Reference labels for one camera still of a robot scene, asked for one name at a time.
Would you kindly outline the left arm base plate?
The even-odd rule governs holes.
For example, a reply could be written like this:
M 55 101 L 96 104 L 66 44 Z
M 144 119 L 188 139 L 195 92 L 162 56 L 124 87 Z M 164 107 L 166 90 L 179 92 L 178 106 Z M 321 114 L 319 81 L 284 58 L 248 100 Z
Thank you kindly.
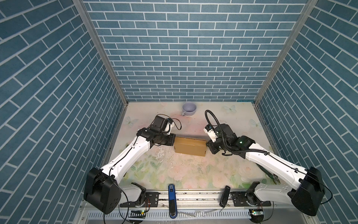
M 124 199 L 125 201 L 123 203 L 120 203 L 119 206 L 121 208 L 141 208 L 141 207 L 158 207 L 158 201 L 159 201 L 159 192 L 146 192 L 143 202 L 138 201 L 127 201 L 125 196 L 123 196 L 121 199 Z

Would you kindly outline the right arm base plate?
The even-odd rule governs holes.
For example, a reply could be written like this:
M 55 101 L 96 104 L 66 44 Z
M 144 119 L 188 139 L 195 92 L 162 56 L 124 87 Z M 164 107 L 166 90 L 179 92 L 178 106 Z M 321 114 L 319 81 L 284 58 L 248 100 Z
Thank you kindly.
M 270 201 L 260 202 L 256 199 L 248 199 L 245 191 L 231 191 L 230 197 L 233 201 L 234 207 L 256 206 L 256 207 L 270 207 Z

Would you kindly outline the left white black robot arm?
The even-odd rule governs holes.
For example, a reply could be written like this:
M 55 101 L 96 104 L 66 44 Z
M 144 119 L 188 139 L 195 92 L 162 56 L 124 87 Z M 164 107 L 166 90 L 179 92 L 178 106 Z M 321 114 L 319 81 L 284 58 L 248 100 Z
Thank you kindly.
M 133 141 L 113 160 L 101 168 L 92 168 L 86 176 L 84 200 L 104 214 L 110 214 L 118 206 L 142 206 L 146 200 L 146 188 L 131 183 L 119 184 L 134 163 L 153 146 L 173 146 L 176 135 L 171 133 L 175 125 L 172 118 L 155 117 L 149 127 L 136 133 Z

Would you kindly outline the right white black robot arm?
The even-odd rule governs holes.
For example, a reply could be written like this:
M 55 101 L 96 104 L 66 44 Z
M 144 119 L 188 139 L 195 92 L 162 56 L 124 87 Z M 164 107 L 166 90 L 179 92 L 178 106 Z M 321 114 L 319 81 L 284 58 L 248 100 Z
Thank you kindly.
M 266 201 L 279 202 L 291 204 L 309 216 L 317 214 L 325 195 L 325 186 L 318 169 L 295 165 L 269 152 L 247 136 L 238 137 L 227 124 L 208 124 L 204 132 L 210 138 L 207 146 L 212 154 L 222 150 L 225 156 L 238 155 L 258 165 L 267 175 L 283 181 L 279 185 L 253 182 L 245 193 L 248 204 L 258 206 Z

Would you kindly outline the brown cardboard box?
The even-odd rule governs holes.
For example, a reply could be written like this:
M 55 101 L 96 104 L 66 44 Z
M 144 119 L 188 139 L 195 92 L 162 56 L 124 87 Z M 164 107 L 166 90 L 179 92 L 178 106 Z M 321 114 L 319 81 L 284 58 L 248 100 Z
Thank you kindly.
M 206 155 L 206 141 L 201 139 L 176 137 L 174 150 L 179 154 L 202 156 Z

